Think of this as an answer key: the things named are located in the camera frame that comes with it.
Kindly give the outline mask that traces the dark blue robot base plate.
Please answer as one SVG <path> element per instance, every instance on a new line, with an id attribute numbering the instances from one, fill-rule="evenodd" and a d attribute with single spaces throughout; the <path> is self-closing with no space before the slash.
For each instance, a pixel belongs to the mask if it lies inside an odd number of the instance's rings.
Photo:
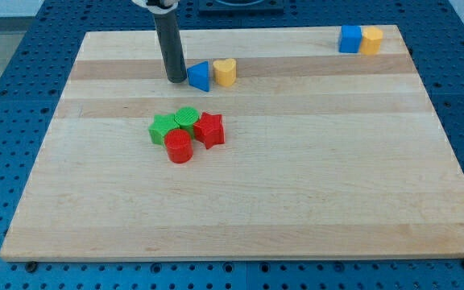
<path id="1" fill-rule="evenodd" d="M 198 0 L 200 15 L 261 13 L 284 11 L 284 0 Z"/>

